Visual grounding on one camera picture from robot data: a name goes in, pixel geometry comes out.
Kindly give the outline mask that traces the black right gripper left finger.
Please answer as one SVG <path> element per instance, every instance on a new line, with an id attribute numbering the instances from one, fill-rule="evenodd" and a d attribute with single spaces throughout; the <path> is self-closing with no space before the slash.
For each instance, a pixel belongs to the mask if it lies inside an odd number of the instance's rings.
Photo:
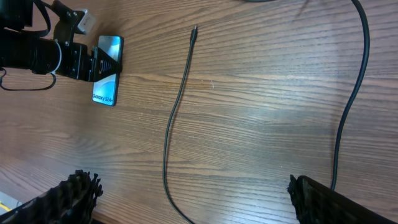
<path id="1" fill-rule="evenodd" d="M 44 194 L 1 215 L 1 224 L 96 224 L 93 218 L 103 189 L 98 174 L 76 170 Z"/>

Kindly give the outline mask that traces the Galaxy S24 smartphone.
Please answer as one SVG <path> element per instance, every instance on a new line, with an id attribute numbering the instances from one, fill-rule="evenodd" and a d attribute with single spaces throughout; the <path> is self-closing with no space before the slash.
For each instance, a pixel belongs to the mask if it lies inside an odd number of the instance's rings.
<path id="1" fill-rule="evenodd" d="M 122 70 L 124 39 L 118 35 L 101 35 L 95 48 L 96 75 L 92 100 L 106 106 L 115 106 L 119 77 Z"/>

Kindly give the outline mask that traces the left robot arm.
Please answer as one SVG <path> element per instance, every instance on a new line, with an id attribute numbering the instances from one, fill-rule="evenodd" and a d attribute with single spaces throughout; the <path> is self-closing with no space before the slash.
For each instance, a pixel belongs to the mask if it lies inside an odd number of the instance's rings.
<path id="1" fill-rule="evenodd" d="M 122 64 L 109 53 L 73 41 L 95 22 L 88 10 L 73 10 L 60 1 L 1 0 L 1 67 L 86 82 L 119 73 Z"/>

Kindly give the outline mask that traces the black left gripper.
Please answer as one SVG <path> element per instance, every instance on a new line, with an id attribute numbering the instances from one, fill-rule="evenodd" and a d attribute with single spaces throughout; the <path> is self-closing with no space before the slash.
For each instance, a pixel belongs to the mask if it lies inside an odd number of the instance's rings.
<path id="1" fill-rule="evenodd" d="M 72 79 L 90 80 L 90 56 L 88 47 L 75 43 L 78 18 L 60 1 L 53 2 L 53 12 L 59 17 L 53 38 L 58 42 L 62 51 L 62 60 L 56 73 Z M 121 62 L 110 57 L 99 47 L 93 47 L 91 56 L 91 81 L 98 82 L 108 76 L 122 72 Z"/>

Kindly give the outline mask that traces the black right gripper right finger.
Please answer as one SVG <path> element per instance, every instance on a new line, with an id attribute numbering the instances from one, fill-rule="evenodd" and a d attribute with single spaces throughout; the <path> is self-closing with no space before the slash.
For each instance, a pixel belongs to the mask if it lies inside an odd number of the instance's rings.
<path id="1" fill-rule="evenodd" d="M 291 175 L 287 191 L 301 224 L 397 224 L 305 175 Z"/>

